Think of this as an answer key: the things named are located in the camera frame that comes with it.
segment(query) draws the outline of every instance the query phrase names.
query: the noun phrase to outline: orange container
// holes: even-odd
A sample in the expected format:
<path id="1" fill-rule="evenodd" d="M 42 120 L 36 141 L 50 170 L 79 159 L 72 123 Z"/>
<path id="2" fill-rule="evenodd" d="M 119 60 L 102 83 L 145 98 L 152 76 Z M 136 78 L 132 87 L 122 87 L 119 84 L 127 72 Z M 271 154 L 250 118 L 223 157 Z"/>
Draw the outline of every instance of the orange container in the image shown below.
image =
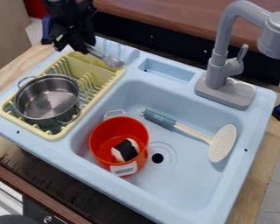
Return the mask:
<path id="1" fill-rule="evenodd" d="M 111 149 L 126 138 L 135 140 L 140 151 L 137 157 L 120 163 L 112 156 Z M 119 177 L 134 174 L 145 166 L 148 144 L 149 133 L 145 126 L 125 115 L 111 117 L 101 122 L 94 128 L 88 139 L 89 149 L 101 167 Z"/>

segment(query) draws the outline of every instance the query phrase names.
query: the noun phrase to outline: faucet handle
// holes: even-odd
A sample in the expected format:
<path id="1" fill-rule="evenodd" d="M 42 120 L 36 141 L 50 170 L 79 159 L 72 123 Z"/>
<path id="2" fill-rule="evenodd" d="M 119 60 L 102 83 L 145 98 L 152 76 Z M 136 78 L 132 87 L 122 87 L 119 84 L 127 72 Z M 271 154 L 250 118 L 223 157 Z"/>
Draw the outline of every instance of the faucet handle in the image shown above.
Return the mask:
<path id="1" fill-rule="evenodd" d="M 240 49 L 240 51 L 239 51 L 238 56 L 236 57 L 236 59 L 237 59 L 238 61 L 243 60 L 243 59 L 245 58 L 247 52 L 248 52 L 248 49 L 249 49 L 249 45 L 244 44 L 244 45 L 241 47 L 241 49 Z"/>

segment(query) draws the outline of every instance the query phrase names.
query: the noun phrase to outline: drain hole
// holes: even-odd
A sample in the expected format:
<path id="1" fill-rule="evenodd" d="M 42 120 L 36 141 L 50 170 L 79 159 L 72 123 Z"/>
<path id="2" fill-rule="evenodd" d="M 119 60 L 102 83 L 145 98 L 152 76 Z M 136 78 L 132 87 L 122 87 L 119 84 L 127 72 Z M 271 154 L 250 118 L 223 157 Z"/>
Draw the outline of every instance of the drain hole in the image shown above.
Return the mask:
<path id="1" fill-rule="evenodd" d="M 152 156 L 151 158 L 152 162 L 154 162 L 155 164 L 160 164 L 163 162 L 164 157 L 162 154 L 160 153 L 156 153 L 155 155 Z"/>

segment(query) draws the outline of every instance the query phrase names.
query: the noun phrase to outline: yellow dish rack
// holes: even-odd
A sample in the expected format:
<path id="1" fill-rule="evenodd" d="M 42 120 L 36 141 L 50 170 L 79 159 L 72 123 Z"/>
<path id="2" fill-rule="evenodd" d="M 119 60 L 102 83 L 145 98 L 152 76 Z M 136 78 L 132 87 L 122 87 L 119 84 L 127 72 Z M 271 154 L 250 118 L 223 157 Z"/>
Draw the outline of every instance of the yellow dish rack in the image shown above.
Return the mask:
<path id="1" fill-rule="evenodd" d="M 58 141 L 124 76 L 125 68 L 110 69 L 91 55 L 70 52 L 62 55 L 36 76 L 47 74 L 64 74 L 79 84 L 80 115 L 75 121 L 51 129 L 42 129 L 37 124 L 29 124 L 15 108 L 16 93 L 0 104 L 0 116 L 48 141 Z"/>

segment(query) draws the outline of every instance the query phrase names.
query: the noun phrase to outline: faucet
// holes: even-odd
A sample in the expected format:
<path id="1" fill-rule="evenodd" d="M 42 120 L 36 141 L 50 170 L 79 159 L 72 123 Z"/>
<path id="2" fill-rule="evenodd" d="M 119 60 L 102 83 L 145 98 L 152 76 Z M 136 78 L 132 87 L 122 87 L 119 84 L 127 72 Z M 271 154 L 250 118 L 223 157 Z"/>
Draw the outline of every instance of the faucet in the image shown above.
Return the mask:
<path id="1" fill-rule="evenodd" d="M 262 29 L 257 40 L 259 51 L 280 60 L 280 11 L 270 12 L 249 1 L 238 0 L 223 12 L 207 69 L 195 85 L 195 93 L 229 107 L 244 110 L 252 103 L 256 88 L 246 82 L 228 78 L 241 74 L 243 59 L 249 49 L 244 44 L 236 58 L 228 59 L 228 44 L 235 20 L 243 17 Z"/>

